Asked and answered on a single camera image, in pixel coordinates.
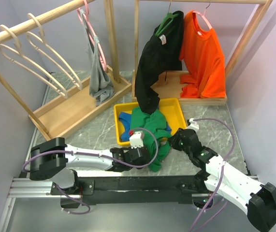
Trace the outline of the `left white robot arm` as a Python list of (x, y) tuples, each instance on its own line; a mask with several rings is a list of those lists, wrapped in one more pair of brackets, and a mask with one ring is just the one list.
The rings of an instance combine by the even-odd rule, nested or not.
[(156, 158), (150, 155), (142, 139), (135, 139), (129, 147), (92, 150), (68, 145), (62, 137), (34, 146), (30, 155), (24, 164), (30, 166), (30, 180), (51, 180), (68, 194), (75, 194), (80, 188), (74, 170), (77, 167), (121, 173), (144, 168)]

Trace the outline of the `green tank top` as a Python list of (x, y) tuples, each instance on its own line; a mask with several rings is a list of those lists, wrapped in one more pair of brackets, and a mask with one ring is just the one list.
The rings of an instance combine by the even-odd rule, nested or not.
[(170, 138), (172, 135), (167, 128), (167, 120), (164, 114), (158, 109), (152, 114), (147, 114), (141, 111), (139, 107), (132, 110), (131, 113), (131, 129), (145, 128), (143, 142), (147, 147), (151, 158), (157, 155), (155, 160), (149, 165), (153, 172), (158, 172), (162, 168), (162, 161), (167, 157), (171, 146), (165, 139)]

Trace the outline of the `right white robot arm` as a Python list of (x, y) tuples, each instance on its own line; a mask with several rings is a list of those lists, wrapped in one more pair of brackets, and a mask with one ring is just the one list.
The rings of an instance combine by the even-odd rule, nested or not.
[(259, 231), (268, 232), (276, 225), (276, 187), (263, 184), (240, 172), (214, 150), (203, 146), (196, 131), (178, 129), (169, 145), (187, 154), (201, 170), (195, 175), (199, 192), (215, 192), (233, 203)]

